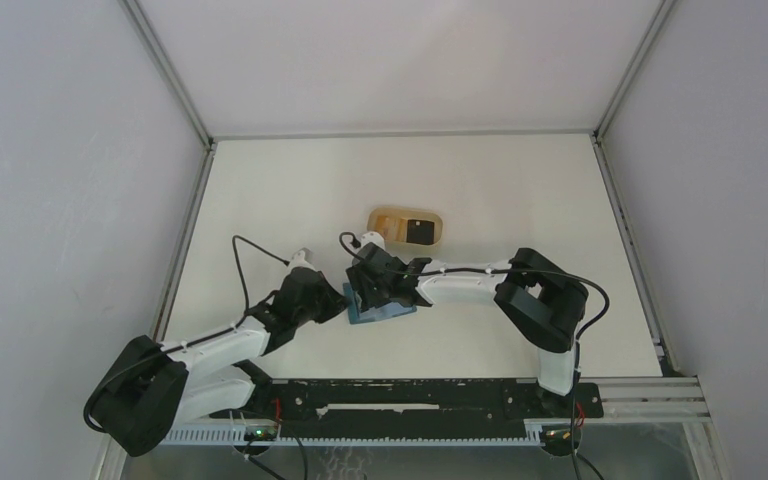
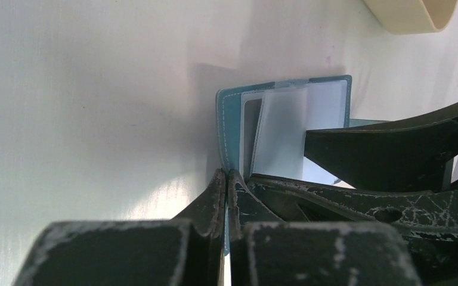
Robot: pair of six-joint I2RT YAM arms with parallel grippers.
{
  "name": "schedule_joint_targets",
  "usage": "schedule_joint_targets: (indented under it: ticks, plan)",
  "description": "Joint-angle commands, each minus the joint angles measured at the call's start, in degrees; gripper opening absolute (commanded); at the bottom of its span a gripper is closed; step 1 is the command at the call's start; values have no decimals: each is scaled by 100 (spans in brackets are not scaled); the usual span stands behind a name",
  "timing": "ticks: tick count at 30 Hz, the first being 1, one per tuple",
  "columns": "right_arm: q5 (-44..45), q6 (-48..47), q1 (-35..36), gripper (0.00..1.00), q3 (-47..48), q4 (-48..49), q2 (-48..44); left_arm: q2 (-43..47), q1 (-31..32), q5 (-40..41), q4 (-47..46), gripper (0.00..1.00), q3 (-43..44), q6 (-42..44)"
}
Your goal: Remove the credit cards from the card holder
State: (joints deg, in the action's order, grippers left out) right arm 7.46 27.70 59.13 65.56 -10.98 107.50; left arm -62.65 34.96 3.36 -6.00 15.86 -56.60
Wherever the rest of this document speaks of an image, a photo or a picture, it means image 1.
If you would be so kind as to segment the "blue leather card holder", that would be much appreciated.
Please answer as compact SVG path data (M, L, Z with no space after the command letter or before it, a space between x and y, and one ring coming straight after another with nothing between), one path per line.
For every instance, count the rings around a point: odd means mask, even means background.
M391 302L382 307L375 307L366 311L361 311L360 297L348 282L343 284L343 293L348 302L347 315L350 325L362 325L380 322L391 318L413 314L417 311L416 306L405 307L397 302Z

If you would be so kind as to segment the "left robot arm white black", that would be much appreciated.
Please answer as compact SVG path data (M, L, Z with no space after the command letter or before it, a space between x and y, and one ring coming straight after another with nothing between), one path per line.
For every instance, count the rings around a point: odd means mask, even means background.
M83 419L137 457L178 425L221 410L250 417L271 407L271 388L250 379L239 363L291 341L308 322L325 323L347 301L320 271L294 267L280 287L246 308L241 319L194 340L129 341L85 403Z

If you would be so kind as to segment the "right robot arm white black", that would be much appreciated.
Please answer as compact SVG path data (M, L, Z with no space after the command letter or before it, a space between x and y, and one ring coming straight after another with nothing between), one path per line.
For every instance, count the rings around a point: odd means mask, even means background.
M552 416L578 400L583 333L606 315L610 297L596 282L568 273L531 248L508 260L450 264L430 257L404 261L369 241L347 247L348 284L360 313L397 304L406 309L444 304L497 308L538 350L538 402Z

